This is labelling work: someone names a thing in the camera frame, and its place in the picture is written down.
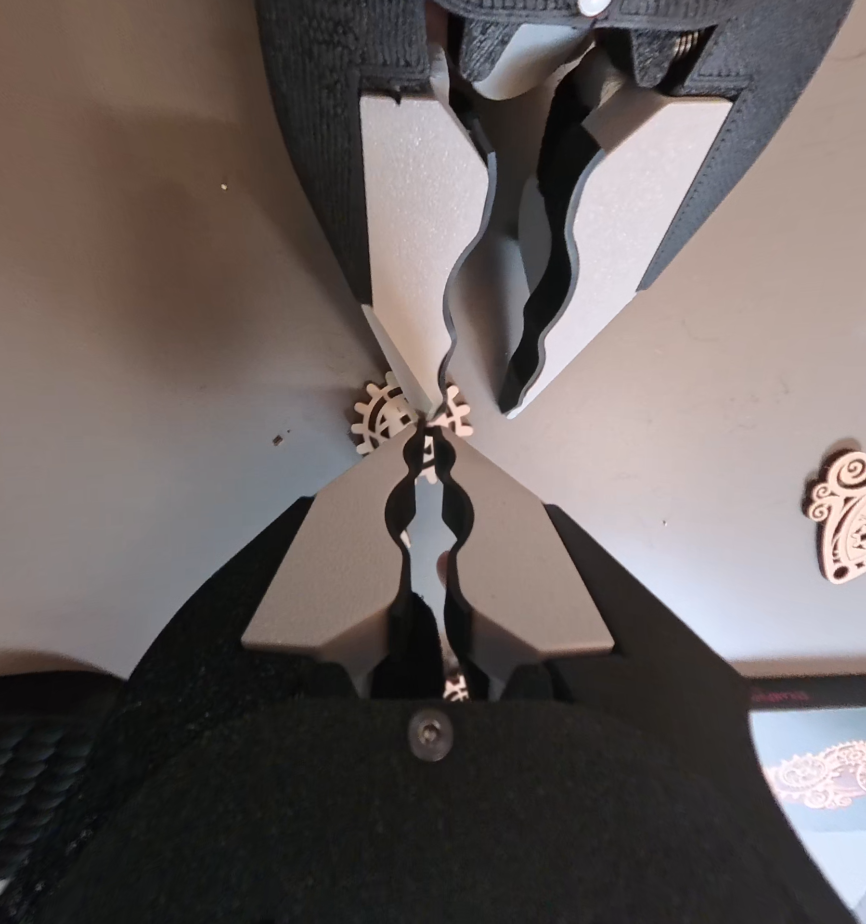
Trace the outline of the black puzzle box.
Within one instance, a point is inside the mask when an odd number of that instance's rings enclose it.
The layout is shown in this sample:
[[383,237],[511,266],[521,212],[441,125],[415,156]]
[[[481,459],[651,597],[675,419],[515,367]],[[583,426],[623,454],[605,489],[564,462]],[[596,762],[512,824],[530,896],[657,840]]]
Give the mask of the black puzzle box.
[[800,833],[866,833],[866,675],[750,681],[750,733]]

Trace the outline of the black textured seat cushion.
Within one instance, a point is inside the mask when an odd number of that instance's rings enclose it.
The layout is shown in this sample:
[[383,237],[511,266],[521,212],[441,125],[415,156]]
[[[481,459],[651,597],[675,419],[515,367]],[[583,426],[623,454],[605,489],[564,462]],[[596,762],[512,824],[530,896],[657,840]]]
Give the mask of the black textured seat cushion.
[[90,671],[0,676],[0,883],[50,831],[123,686]]

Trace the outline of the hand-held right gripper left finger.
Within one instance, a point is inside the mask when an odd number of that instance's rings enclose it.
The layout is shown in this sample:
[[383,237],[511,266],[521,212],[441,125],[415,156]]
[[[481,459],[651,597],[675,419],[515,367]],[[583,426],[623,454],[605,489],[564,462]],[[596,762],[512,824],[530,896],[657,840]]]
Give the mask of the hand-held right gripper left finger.
[[374,694],[433,693],[434,618],[415,607],[403,537],[425,440],[406,427],[312,497],[244,649],[338,664]]

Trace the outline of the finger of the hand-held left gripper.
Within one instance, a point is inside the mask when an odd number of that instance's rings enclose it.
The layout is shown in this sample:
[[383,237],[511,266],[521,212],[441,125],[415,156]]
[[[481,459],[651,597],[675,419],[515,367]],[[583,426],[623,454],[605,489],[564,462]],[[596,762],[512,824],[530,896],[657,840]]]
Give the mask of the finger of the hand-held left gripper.
[[450,294],[484,237],[496,152],[460,95],[360,101],[371,295],[363,313],[413,410],[446,405]]
[[498,406],[514,419],[629,304],[732,108],[615,90],[561,134],[519,202],[530,294]]

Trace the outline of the wooden gear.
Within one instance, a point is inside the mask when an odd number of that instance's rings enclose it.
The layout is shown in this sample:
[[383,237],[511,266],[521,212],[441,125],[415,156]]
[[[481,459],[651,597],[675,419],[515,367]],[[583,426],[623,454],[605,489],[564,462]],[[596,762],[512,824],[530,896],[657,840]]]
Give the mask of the wooden gear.
[[[355,402],[353,410],[356,421],[351,424],[350,432],[359,438],[356,449],[360,456],[368,456],[417,422],[417,413],[392,370],[386,372],[381,385],[371,381],[366,384],[366,397]],[[460,388],[449,381],[446,410],[432,424],[448,428],[457,436],[470,437],[474,433],[470,414],[471,407],[465,403]]]

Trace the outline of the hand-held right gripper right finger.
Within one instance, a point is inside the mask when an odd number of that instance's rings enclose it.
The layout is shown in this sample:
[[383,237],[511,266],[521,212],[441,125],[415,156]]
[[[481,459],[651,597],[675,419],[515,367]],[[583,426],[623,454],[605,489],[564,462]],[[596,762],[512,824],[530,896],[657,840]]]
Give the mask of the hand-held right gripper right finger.
[[437,428],[442,518],[454,536],[444,624],[453,653],[507,685],[524,665],[611,653],[612,634],[543,502]]

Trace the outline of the ornate wooden teardrop piece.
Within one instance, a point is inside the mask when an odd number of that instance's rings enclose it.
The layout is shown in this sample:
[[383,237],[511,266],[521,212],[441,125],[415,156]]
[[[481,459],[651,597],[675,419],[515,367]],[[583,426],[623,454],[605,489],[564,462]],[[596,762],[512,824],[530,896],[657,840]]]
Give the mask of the ornate wooden teardrop piece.
[[806,495],[805,514],[817,525],[823,577],[840,585],[866,573],[866,452],[830,457]]

